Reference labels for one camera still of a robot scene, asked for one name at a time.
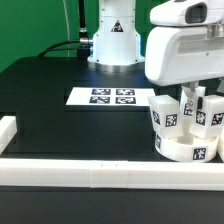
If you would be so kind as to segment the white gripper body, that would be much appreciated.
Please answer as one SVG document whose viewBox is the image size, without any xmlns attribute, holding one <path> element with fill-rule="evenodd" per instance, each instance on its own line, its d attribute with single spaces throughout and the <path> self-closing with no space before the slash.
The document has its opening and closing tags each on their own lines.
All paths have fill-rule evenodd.
<svg viewBox="0 0 224 224">
<path fill-rule="evenodd" d="M 224 76 L 224 37 L 202 27 L 156 27 L 148 36 L 145 75 L 159 86 Z"/>
</svg>

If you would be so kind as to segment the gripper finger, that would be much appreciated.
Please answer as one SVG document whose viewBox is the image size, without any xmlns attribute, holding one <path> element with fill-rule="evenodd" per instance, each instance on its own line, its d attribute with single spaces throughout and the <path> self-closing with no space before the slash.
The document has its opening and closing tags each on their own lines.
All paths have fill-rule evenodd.
<svg viewBox="0 0 224 224">
<path fill-rule="evenodd" d="M 194 111 L 200 110 L 203 107 L 203 98 L 196 92 L 198 87 L 198 81 L 188 82 L 182 85 L 182 91 L 186 96 L 186 101 L 183 104 L 184 115 L 192 115 Z"/>
</svg>

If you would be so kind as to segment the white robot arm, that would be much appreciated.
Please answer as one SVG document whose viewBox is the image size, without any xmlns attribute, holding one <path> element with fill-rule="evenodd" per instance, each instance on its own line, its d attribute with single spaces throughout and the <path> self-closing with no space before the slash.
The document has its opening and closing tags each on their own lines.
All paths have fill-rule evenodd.
<svg viewBox="0 0 224 224">
<path fill-rule="evenodd" d="M 159 86 L 180 84 L 188 105 L 200 105 L 201 80 L 224 77 L 224 0 L 168 0 L 150 11 L 155 28 L 146 52 L 135 29 L 136 0 L 99 0 L 99 28 L 88 65 L 106 72 L 140 66 Z"/>
</svg>

